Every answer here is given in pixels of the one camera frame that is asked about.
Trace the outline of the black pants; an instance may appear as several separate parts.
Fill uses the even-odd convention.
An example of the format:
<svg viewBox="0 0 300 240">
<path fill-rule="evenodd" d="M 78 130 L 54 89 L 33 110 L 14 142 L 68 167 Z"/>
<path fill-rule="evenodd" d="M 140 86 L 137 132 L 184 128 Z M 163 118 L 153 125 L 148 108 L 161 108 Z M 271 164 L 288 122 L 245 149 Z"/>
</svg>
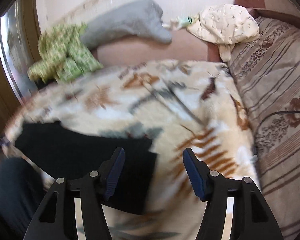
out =
<svg viewBox="0 0 300 240">
<path fill-rule="evenodd" d="M 149 149 L 152 140 L 105 138 L 83 135 L 56 121 L 24 123 L 15 147 L 52 178 L 78 179 L 111 158 L 117 147 L 125 151 L 125 163 L 114 195 L 103 204 L 135 215 L 145 211 L 157 154 Z"/>
</svg>

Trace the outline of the blue jeans leg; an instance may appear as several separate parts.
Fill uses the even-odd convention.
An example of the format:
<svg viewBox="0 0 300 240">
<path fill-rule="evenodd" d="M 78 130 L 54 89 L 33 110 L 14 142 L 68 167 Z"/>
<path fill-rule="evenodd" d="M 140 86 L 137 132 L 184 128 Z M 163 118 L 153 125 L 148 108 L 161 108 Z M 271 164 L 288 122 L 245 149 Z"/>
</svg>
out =
<svg viewBox="0 0 300 240">
<path fill-rule="evenodd" d="M 39 173 L 22 158 L 0 164 L 0 231 L 23 239 L 33 215 L 45 196 Z"/>
</svg>

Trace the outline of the leaf print fleece blanket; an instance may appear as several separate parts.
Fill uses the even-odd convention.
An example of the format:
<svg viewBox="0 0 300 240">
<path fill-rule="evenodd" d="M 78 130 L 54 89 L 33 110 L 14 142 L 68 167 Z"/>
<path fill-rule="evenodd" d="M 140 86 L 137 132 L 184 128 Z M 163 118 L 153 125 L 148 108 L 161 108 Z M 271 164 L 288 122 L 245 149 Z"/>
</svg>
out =
<svg viewBox="0 0 300 240">
<path fill-rule="evenodd" d="M 25 158 L 23 123 L 53 121 L 89 138 L 151 140 L 157 159 L 146 212 L 105 207 L 113 239 L 195 239 L 206 205 L 187 176 L 185 148 L 225 177 L 257 179 L 248 117 L 223 63 L 151 61 L 50 84 L 10 120 L 6 156 Z"/>
</svg>

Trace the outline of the striped floral bed sheet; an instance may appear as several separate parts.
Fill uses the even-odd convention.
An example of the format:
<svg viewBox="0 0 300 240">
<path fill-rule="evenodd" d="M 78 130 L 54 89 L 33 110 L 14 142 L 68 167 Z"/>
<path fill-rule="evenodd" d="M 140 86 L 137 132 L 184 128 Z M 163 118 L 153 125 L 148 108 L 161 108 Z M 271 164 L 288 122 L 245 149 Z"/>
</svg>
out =
<svg viewBox="0 0 300 240">
<path fill-rule="evenodd" d="M 257 18 L 228 64 L 255 133 L 258 177 L 284 239 L 300 234 L 300 29 Z"/>
</svg>

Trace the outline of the green patterned quilt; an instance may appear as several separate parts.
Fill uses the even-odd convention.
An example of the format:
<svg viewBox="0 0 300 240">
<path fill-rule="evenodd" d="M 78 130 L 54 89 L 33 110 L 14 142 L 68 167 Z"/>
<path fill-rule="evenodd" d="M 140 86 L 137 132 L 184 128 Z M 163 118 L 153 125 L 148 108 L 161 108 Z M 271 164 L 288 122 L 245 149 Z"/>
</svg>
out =
<svg viewBox="0 0 300 240">
<path fill-rule="evenodd" d="M 41 60 L 27 71 L 30 80 L 55 79 L 71 82 L 81 75 L 102 69 L 90 50 L 80 41 L 87 24 L 59 24 L 44 31 L 38 40 Z"/>
</svg>

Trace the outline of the stained glass wardrobe door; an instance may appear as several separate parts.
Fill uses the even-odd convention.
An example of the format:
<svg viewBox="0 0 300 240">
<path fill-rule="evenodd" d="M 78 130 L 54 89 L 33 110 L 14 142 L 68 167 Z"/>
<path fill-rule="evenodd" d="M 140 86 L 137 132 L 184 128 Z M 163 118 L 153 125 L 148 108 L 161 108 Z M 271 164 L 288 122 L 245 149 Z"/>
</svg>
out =
<svg viewBox="0 0 300 240">
<path fill-rule="evenodd" d="M 37 86 L 27 75 L 34 57 L 26 37 L 21 0 L 16 0 L 0 18 L 0 60 L 15 97 L 23 104 Z"/>
</svg>

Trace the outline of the white printed pillow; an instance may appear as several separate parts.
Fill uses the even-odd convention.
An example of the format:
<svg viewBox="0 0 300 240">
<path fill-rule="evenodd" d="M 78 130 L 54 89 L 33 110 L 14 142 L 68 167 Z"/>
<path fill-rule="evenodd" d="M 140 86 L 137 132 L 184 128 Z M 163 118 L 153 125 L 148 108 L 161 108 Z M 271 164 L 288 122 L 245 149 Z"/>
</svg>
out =
<svg viewBox="0 0 300 240">
<path fill-rule="evenodd" d="M 195 37 L 218 46 L 223 62 L 229 62 L 238 43 L 249 43 L 260 37 L 257 22 L 245 7 L 224 4 L 204 7 L 186 27 Z"/>
</svg>

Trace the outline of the small light green cloth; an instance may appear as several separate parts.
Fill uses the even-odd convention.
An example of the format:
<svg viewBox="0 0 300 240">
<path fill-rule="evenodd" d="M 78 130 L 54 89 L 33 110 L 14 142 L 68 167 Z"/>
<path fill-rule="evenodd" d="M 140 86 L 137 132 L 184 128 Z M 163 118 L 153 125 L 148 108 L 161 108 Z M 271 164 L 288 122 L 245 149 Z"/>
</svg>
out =
<svg viewBox="0 0 300 240">
<path fill-rule="evenodd" d="M 169 22 L 163 23 L 162 26 L 167 30 L 180 30 L 192 25 L 196 19 L 196 17 L 190 16 L 183 18 L 177 17 L 175 19 L 171 19 Z"/>
</svg>

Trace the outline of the brown headboard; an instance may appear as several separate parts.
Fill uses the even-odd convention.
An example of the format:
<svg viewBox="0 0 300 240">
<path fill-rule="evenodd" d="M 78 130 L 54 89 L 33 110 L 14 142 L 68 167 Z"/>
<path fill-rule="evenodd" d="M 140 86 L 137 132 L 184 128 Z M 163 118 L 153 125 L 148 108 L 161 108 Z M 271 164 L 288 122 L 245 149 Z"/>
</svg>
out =
<svg viewBox="0 0 300 240">
<path fill-rule="evenodd" d="M 234 0 L 234 4 L 247 8 L 254 16 L 300 24 L 300 11 L 290 0 Z"/>
</svg>

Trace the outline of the grey quilted blanket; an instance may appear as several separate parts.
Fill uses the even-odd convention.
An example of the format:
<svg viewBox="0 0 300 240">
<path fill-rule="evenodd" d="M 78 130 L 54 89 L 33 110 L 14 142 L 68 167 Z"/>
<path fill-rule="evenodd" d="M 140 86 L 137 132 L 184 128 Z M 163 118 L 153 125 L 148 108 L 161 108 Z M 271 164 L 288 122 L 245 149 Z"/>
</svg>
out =
<svg viewBox="0 0 300 240">
<path fill-rule="evenodd" d="M 88 22 L 80 40 L 90 50 L 131 35 L 169 44 L 172 37 L 162 26 L 162 16 L 163 10 L 157 2 L 137 0 Z"/>
</svg>

